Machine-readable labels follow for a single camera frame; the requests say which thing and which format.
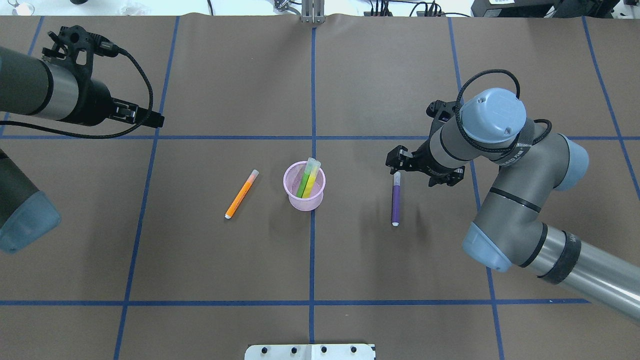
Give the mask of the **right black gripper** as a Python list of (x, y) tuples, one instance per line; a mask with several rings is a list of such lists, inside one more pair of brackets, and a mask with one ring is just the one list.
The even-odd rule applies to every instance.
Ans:
[(430, 178), (428, 187), (430, 188), (437, 185), (454, 187), (466, 175), (464, 165), (453, 168), (440, 164), (432, 151), (425, 146), (410, 152), (406, 146), (398, 145), (387, 153), (385, 165), (390, 169), (390, 174), (410, 171), (428, 175)]

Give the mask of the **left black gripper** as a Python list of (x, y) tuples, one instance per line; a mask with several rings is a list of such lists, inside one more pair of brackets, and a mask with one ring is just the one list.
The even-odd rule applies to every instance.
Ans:
[(100, 80), (80, 75), (75, 76), (75, 79), (78, 88), (76, 125), (96, 126), (110, 116), (112, 120), (128, 125), (142, 125), (153, 129), (163, 127), (165, 117), (160, 112), (125, 100), (112, 100), (108, 87)]

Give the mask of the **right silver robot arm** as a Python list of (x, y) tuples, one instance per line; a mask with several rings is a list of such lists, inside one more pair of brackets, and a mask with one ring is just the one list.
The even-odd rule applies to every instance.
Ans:
[(639, 322), (639, 268), (538, 219), (552, 191), (567, 191), (585, 176), (585, 148), (530, 119), (508, 89), (486, 89), (464, 104), (435, 100), (425, 112), (433, 120), (429, 139), (408, 164), (427, 174), (430, 186), (451, 186), (478, 157), (498, 166), (462, 242), (467, 255), (499, 272), (528, 269)]

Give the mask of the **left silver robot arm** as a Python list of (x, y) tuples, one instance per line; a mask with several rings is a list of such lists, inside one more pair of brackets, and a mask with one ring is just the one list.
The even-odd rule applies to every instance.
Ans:
[[(45, 72), (45, 84), (53, 83), (56, 69), (67, 71), (64, 68), (49, 64), (29, 55), (9, 50), (9, 48), (1, 47), (1, 71), (9, 70), (9, 64), (18, 64), (18, 68), (22, 66), (26, 69), (27, 60), (31, 63), (39, 64)], [(146, 126), (145, 123), (135, 123), (132, 127), (122, 130), (121, 132), (112, 134), (80, 134), (59, 129), (51, 129), (23, 121), (2, 120), (1, 126), (19, 126), (39, 132), (52, 133), (51, 139), (77, 138), (85, 140), (106, 140), (124, 137), (125, 139), (155, 139), (156, 135), (149, 136), (131, 136), (130, 133), (137, 130), (140, 126)], [(231, 136), (231, 135), (167, 135), (160, 136), (162, 140), (276, 140), (276, 141), (307, 141), (312, 136)], [(320, 136), (317, 140), (411, 140), (422, 139), (422, 136)], [(14, 162), (2, 152), (1, 154), (1, 205), (2, 209), (8, 207), (10, 214), (1, 215), (1, 251), (9, 255), (24, 249), (40, 237), (51, 231), (61, 223), (61, 216), (46, 194), (38, 190), (33, 182), (29, 180), (25, 173), (14, 164)]]

